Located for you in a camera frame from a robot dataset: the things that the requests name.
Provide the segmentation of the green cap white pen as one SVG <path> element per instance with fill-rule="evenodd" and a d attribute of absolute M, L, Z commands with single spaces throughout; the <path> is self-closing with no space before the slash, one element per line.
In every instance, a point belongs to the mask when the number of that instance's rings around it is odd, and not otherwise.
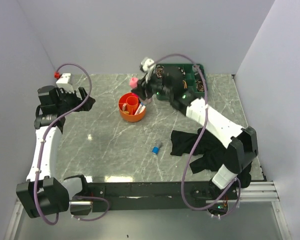
<path fill-rule="evenodd" d="M 139 113 L 142 113 L 144 110 L 146 109 L 146 106 L 145 105 L 140 105 L 139 106 Z"/>

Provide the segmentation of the orange round organizer container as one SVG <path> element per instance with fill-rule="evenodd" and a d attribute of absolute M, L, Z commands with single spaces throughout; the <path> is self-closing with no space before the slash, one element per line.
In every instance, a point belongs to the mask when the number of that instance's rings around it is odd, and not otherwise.
<path fill-rule="evenodd" d="M 125 121 L 130 122 L 130 123 L 135 123 L 135 122 L 139 122 L 140 120 L 142 120 L 144 118 L 144 116 L 146 115 L 146 108 L 140 114 L 135 115 L 135 112 L 140 103 L 141 103 L 141 101 L 132 92 L 126 93 L 123 96 L 121 96 L 118 101 L 118 108 L 119 108 L 119 113 L 120 113 L 121 117 Z M 129 114 L 125 114 L 122 111 L 123 104 L 127 104 L 126 111 L 128 111 Z"/>

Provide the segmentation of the blue white pen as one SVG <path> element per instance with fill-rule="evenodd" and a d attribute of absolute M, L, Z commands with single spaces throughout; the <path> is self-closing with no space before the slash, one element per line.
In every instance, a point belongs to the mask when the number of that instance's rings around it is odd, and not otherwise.
<path fill-rule="evenodd" d="M 144 111 L 145 108 L 146 108 L 145 104 L 143 102 L 141 102 L 134 114 L 139 115 L 140 113 L 142 113 Z"/>

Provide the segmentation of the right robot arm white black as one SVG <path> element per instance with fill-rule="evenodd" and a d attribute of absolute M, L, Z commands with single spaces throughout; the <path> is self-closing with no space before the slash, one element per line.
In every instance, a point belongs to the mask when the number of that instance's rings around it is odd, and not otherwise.
<path fill-rule="evenodd" d="M 227 193 L 229 183 L 258 156 L 257 133 L 254 128 L 238 125 L 213 107 L 207 100 L 186 86 L 181 69 L 165 66 L 157 77 L 156 70 L 149 70 L 143 78 L 132 78 L 131 92 L 143 102 L 153 95 L 168 98 L 170 105 L 187 118 L 205 127 L 225 147 L 222 164 L 212 178 L 210 196 L 221 199 Z"/>

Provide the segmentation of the green compartment tray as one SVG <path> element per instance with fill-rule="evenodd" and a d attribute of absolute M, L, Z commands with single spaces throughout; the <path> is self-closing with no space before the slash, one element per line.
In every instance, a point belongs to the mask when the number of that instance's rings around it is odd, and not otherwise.
<path fill-rule="evenodd" d="M 203 98 L 205 96 L 205 89 L 202 78 L 196 66 L 200 68 L 204 78 L 206 79 L 207 77 L 204 67 L 199 63 L 197 63 L 196 65 L 193 65 L 191 63 L 160 63 L 156 65 L 152 76 L 155 79 L 161 80 L 165 68 L 177 68 L 183 75 L 182 82 L 184 89 L 191 90 Z"/>

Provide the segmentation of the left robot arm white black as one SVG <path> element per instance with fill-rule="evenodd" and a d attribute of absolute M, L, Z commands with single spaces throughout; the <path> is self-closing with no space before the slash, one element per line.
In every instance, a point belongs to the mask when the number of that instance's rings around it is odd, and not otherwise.
<path fill-rule="evenodd" d="M 52 85 L 38 89 L 39 106 L 35 112 L 36 145 L 30 171 L 16 194 L 30 218 L 59 214 L 68 210 L 70 200 L 86 200 L 90 188 L 84 175 L 55 178 L 57 153 L 66 121 L 65 113 L 88 112 L 95 99 L 83 87 L 66 92 Z"/>

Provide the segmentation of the black base beam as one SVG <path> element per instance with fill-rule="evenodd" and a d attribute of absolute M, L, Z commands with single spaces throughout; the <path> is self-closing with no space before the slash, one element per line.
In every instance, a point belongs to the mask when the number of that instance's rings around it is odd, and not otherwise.
<path fill-rule="evenodd" d="M 111 211 L 186 209 L 180 182 L 91 182 L 88 196 L 104 198 Z M 222 190 L 211 181 L 186 181 L 184 196 L 195 208 L 213 202 Z"/>

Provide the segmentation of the clear pencil case pink cap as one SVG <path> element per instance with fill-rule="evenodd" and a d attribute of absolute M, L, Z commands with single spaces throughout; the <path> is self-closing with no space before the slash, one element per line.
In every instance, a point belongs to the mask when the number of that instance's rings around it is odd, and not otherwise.
<path fill-rule="evenodd" d="M 146 91 L 146 81 L 144 78 L 132 77 L 129 81 L 131 92 L 145 105 L 149 104 L 152 99 Z"/>

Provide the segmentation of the aluminium rail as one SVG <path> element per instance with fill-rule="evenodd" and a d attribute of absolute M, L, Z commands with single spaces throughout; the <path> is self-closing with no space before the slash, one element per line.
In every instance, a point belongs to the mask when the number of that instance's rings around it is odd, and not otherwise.
<path fill-rule="evenodd" d="M 52 205 L 64 211 L 72 201 L 100 201 L 103 199 L 102 197 L 88 196 L 88 192 L 89 187 L 87 187 L 87 192 L 77 192 L 74 188 L 68 190 L 60 183 L 54 184 L 53 180 L 49 179 L 47 187 L 37 195 L 41 207 Z M 243 202 L 278 202 L 280 200 L 274 184 L 265 181 L 252 182 L 246 188 L 233 184 L 225 194 L 220 194 L 216 199 L 221 201 L 224 198 Z"/>

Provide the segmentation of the black cloth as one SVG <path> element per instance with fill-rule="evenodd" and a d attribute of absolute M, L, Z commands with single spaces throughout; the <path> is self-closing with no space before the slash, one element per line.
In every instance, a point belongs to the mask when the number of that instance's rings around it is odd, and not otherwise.
<path fill-rule="evenodd" d="M 201 128 L 197 133 L 188 133 L 173 130 L 171 133 L 172 156 L 182 156 L 189 154 L 201 133 Z M 204 170 L 216 172 L 224 162 L 226 148 L 223 144 L 208 130 L 205 130 L 193 155 L 202 155 L 202 157 L 194 160 L 189 164 L 193 174 L 200 173 Z"/>

